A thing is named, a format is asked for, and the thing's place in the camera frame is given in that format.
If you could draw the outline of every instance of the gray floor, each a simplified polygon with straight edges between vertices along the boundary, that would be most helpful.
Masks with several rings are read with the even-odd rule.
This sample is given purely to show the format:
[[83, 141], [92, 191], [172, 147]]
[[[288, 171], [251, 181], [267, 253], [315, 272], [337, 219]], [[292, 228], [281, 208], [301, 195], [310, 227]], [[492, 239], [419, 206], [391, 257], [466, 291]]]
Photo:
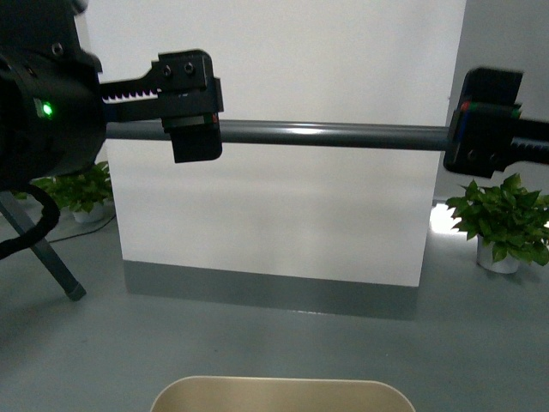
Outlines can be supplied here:
[[488, 275], [464, 238], [429, 234], [414, 320], [130, 295], [116, 221], [55, 249], [87, 289], [77, 303], [30, 251], [0, 261], [2, 412], [146, 411], [192, 375], [380, 380], [418, 411], [549, 410], [547, 268]]

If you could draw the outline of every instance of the white wall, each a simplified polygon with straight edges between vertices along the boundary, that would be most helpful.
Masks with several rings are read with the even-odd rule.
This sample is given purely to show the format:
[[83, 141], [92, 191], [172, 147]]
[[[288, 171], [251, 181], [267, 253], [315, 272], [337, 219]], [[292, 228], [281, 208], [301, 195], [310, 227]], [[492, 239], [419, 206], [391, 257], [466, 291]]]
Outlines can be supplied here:
[[[103, 80], [212, 55], [222, 118], [444, 124], [465, 0], [90, 2]], [[124, 258], [417, 286], [438, 153], [109, 142]]]
[[[468, 0], [462, 37], [457, 53], [455, 77], [449, 105], [457, 106], [463, 79], [475, 67], [489, 66], [524, 71], [517, 101], [523, 103], [524, 118], [549, 121], [549, 2], [547, 0]], [[549, 167], [516, 163], [492, 179], [475, 178], [482, 185], [499, 185], [512, 173], [520, 173], [531, 190], [549, 193]], [[472, 177], [456, 175], [443, 168], [442, 157], [435, 197], [460, 196], [460, 185]]]

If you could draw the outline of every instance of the white backdrop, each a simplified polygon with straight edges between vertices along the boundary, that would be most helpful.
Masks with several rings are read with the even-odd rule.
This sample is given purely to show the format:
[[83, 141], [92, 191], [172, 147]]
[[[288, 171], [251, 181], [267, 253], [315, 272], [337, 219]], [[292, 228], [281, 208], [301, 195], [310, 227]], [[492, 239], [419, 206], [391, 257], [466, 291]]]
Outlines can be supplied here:
[[[202, 48], [221, 118], [443, 125], [465, 0], [93, 0], [102, 80]], [[438, 153], [109, 142], [124, 259], [417, 286]]]

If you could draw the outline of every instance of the white flower pot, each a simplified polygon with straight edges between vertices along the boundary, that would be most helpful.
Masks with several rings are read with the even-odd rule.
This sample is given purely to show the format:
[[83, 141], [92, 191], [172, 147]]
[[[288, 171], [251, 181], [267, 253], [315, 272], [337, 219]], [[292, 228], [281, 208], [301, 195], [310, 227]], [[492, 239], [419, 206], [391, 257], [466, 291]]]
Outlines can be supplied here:
[[482, 244], [482, 237], [477, 236], [477, 264], [491, 272], [511, 274], [518, 270], [520, 261], [510, 254], [504, 260], [494, 263], [492, 258], [493, 243], [488, 246]]
[[72, 214], [78, 223], [93, 223], [105, 217], [105, 206], [101, 203], [95, 203], [94, 208], [89, 213], [82, 211], [72, 212]]

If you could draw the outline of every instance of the colored indicator light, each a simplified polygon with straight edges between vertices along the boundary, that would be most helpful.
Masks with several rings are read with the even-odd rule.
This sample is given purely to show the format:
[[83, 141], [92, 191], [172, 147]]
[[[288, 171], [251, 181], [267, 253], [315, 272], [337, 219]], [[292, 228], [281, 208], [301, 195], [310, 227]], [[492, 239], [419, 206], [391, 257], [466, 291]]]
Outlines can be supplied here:
[[44, 103], [42, 105], [42, 112], [48, 117], [50, 118], [51, 115], [53, 114], [53, 108], [51, 107], [51, 105], [49, 103]]
[[463, 104], [462, 104], [462, 107], [460, 107], [460, 110], [462, 112], [466, 112], [467, 110], [469, 110], [469, 107], [471, 106], [471, 101], [464, 101]]

